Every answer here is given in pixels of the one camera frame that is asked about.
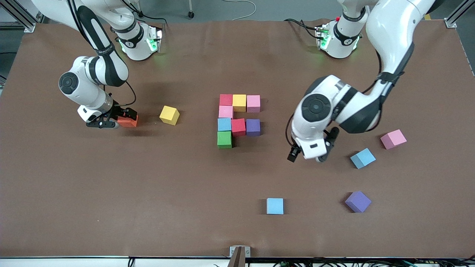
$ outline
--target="purple cube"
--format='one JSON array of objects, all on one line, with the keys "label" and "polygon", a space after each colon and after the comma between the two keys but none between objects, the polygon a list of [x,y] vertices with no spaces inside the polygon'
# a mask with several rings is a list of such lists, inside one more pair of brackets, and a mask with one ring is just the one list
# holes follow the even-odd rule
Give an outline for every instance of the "purple cube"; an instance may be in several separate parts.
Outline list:
[{"label": "purple cube", "polygon": [[246,120],[246,135],[260,136],[261,135],[261,120],[247,119]]},{"label": "purple cube", "polygon": [[345,203],[354,212],[363,212],[371,204],[371,200],[361,191],[357,191],[353,192]]}]

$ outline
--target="foam cube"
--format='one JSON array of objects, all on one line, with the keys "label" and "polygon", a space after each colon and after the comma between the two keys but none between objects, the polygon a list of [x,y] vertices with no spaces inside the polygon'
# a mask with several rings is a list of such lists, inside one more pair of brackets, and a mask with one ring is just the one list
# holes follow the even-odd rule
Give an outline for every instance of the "foam cube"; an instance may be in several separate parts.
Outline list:
[{"label": "foam cube", "polygon": [[248,95],[247,96],[247,112],[257,113],[261,111],[261,96]]},{"label": "foam cube", "polygon": [[218,132],[218,148],[232,148],[231,132]]},{"label": "foam cube", "polygon": [[267,214],[283,214],[284,199],[267,199]]},{"label": "foam cube", "polygon": [[261,120],[247,119],[246,120],[246,135],[260,136],[261,135]]},{"label": "foam cube", "polygon": [[233,95],[229,94],[220,94],[219,95],[219,105],[233,105]]},{"label": "foam cube", "polygon": [[383,142],[383,145],[386,149],[391,149],[395,146],[405,143],[407,140],[402,135],[401,130],[395,130],[381,137],[381,141]]},{"label": "foam cube", "polygon": [[246,135],[246,121],[244,119],[231,120],[231,131],[234,137]]},{"label": "foam cube", "polygon": [[345,201],[354,212],[364,212],[371,204],[371,200],[361,191],[353,192]]},{"label": "foam cube", "polygon": [[218,132],[231,131],[231,118],[218,119]]},{"label": "foam cube", "polygon": [[370,164],[371,162],[375,161],[376,158],[371,154],[369,149],[364,149],[356,155],[351,157],[351,161],[355,164],[356,168],[361,169],[364,166]]},{"label": "foam cube", "polygon": [[137,115],[137,119],[134,121],[131,118],[123,118],[118,117],[117,123],[122,127],[137,127],[137,121],[139,120],[139,116]]},{"label": "foam cube", "polygon": [[246,112],[246,95],[233,95],[233,110]]},{"label": "foam cube", "polygon": [[180,113],[176,108],[164,106],[160,114],[160,119],[166,124],[176,125],[179,116]]},{"label": "foam cube", "polygon": [[233,107],[228,105],[219,106],[219,118],[233,118]]}]

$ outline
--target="wire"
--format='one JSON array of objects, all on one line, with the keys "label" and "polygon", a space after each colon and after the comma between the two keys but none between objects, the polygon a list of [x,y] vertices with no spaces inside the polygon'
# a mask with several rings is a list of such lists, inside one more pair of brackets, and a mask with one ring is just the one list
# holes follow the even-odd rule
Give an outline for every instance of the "wire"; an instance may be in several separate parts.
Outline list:
[{"label": "wire", "polygon": [[[379,65],[380,65],[379,70],[378,70],[378,74],[379,74],[379,73],[381,73],[381,68],[382,68],[382,67],[381,67],[381,56],[380,56],[380,54],[378,53],[378,51],[376,51],[376,55],[378,56],[378,62],[379,62]],[[365,94],[365,93],[367,93],[368,91],[370,91],[371,88],[373,88],[373,86],[374,86],[375,84],[376,84],[376,80],[374,80],[374,82],[373,82],[366,90],[364,90],[362,93]]]},{"label": "wire", "polygon": [[135,103],[135,101],[137,100],[137,95],[135,94],[135,91],[133,90],[132,86],[130,86],[129,82],[128,81],[125,81],[125,83],[130,87],[130,90],[132,91],[133,93],[133,101],[128,103],[128,104],[122,104],[122,105],[115,105],[115,106],[128,106],[128,105],[132,105],[133,103]]},{"label": "wire", "polygon": [[298,22],[298,21],[295,20],[295,19],[286,19],[286,20],[284,20],[284,21],[294,22],[294,23],[298,24],[300,27],[303,27],[303,28],[307,31],[307,33],[308,33],[310,36],[312,36],[313,38],[318,39],[318,40],[323,40],[323,37],[313,35],[313,34],[309,31],[310,29],[311,29],[311,30],[315,30],[315,27],[319,27],[319,26],[321,26],[321,25],[318,25],[318,26],[315,26],[314,28],[312,28],[312,27],[309,27],[309,26],[305,25],[303,19],[301,19],[300,22]]},{"label": "wire", "polygon": [[294,148],[294,149],[297,149],[299,151],[302,151],[302,149],[300,149],[300,147],[298,146],[295,146],[294,144],[292,144],[289,140],[289,136],[287,134],[288,130],[289,130],[289,125],[290,125],[290,122],[292,120],[292,118],[294,117],[294,114],[292,113],[292,115],[290,115],[290,118],[289,118],[289,121],[287,122],[287,126],[285,127],[285,139],[287,140],[287,143],[289,143],[289,145]]},{"label": "wire", "polygon": [[139,14],[140,16],[143,16],[143,17],[146,17],[146,18],[149,18],[149,19],[161,19],[161,20],[164,20],[165,21],[165,24],[168,24],[167,23],[167,20],[164,19],[164,18],[153,18],[153,17],[149,17],[147,15],[145,15],[142,11],[139,11],[132,3],[128,4],[127,2],[125,2],[125,0],[122,0],[122,2],[132,10],[132,12],[135,12],[137,14]]},{"label": "wire", "polygon": [[254,13],[257,10],[256,4],[252,1],[249,1],[249,0],[223,0],[223,1],[225,1],[225,2],[248,2],[248,3],[251,3],[251,4],[254,5],[254,11],[251,14],[245,15],[245,16],[242,16],[242,17],[239,17],[239,18],[235,18],[235,19],[232,19],[232,20],[238,20],[238,19],[244,19],[244,18],[250,17],[250,16],[254,15]]}]

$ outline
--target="brown mat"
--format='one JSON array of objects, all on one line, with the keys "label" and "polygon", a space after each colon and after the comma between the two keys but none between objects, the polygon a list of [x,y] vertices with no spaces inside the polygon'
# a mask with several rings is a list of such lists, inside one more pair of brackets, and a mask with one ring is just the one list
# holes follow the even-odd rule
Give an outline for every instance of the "brown mat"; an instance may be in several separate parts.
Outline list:
[{"label": "brown mat", "polygon": [[[57,87],[94,52],[66,26],[37,25],[0,98],[0,254],[472,255],[475,91],[456,31],[422,21],[377,130],[342,133],[325,164],[291,163],[284,128],[307,87],[335,74],[363,90],[378,69],[366,38],[344,60],[314,42],[287,22],[169,25],[162,54],[126,61],[140,127],[97,130]],[[263,136],[218,150],[220,93],[260,94],[263,112],[238,116],[260,118]],[[176,126],[160,122],[163,105],[179,109]],[[383,149],[396,129],[408,142]],[[357,170],[349,156],[367,147],[377,160]],[[373,201],[363,214],[342,203],[358,190]],[[285,199],[285,215],[265,215],[269,197]]]}]

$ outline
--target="gray floor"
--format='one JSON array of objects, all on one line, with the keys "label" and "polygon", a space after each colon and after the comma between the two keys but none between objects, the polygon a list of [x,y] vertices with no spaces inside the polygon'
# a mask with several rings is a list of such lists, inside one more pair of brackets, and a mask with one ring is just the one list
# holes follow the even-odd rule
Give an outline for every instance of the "gray floor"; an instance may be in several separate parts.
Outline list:
[{"label": "gray floor", "polygon": [[[443,19],[462,0],[446,0],[435,10],[432,19]],[[142,10],[147,16],[166,18],[169,23],[197,23],[211,20],[231,20],[251,13],[254,6],[247,2],[224,2],[222,0],[193,0],[195,17],[188,18],[187,0],[141,0]],[[341,6],[336,0],[253,0],[257,10],[246,19],[284,20],[288,18],[315,20],[333,19],[341,14]],[[472,65],[475,64],[475,8],[469,10],[457,21],[465,52]],[[20,45],[22,31],[0,30],[0,52],[15,52]],[[0,54],[0,75],[8,77],[14,54]]]}]

